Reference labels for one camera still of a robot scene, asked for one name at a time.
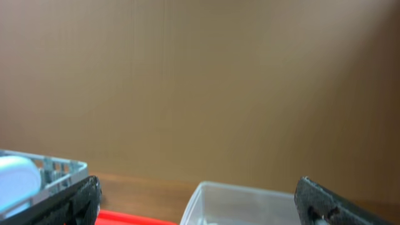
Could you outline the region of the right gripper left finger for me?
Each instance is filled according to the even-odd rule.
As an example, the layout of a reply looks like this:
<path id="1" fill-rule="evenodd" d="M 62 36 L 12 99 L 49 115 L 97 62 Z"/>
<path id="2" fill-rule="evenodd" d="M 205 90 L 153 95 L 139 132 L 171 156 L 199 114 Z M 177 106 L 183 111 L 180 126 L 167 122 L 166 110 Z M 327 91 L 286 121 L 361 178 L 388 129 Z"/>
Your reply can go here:
<path id="1" fill-rule="evenodd" d="M 1 225 L 94 225 L 101 196 L 98 177 L 89 176 L 1 221 Z"/>

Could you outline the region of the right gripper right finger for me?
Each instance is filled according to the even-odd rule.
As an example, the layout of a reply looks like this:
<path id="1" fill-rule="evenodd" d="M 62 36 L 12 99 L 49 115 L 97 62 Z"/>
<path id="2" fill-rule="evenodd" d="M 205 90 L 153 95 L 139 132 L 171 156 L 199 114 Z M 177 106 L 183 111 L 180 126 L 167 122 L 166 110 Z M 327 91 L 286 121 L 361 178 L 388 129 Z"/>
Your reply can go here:
<path id="1" fill-rule="evenodd" d="M 302 177 L 294 202 L 302 225 L 390 225 L 394 205 L 373 201 L 348 200 L 324 186 Z"/>

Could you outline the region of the light blue round plate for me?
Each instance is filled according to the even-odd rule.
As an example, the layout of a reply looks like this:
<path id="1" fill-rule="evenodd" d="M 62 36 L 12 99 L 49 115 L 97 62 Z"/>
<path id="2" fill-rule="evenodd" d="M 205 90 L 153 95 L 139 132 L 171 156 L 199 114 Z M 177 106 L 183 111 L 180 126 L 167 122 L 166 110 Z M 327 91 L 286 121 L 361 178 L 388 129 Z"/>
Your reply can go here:
<path id="1" fill-rule="evenodd" d="M 41 175 L 30 159 L 1 157 L 1 211 L 34 196 L 40 189 Z"/>

